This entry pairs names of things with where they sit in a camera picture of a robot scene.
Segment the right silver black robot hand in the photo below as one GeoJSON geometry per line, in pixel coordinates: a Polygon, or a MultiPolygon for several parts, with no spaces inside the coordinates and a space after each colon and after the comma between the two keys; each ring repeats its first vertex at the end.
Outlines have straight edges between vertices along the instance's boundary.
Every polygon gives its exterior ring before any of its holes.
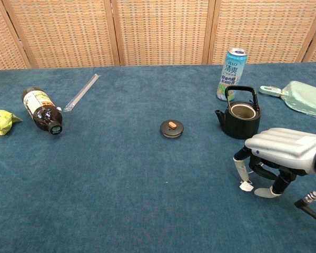
{"type": "Polygon", "coordinates": [[[256,196],[275,198],[283,194],[296,176],[316,174],[316,134],[286,128],[270,128],[247,139],[233,157],[243,182],[249,182],[244,160],[256,174],[273,180],[257,188],[256,196]]]}

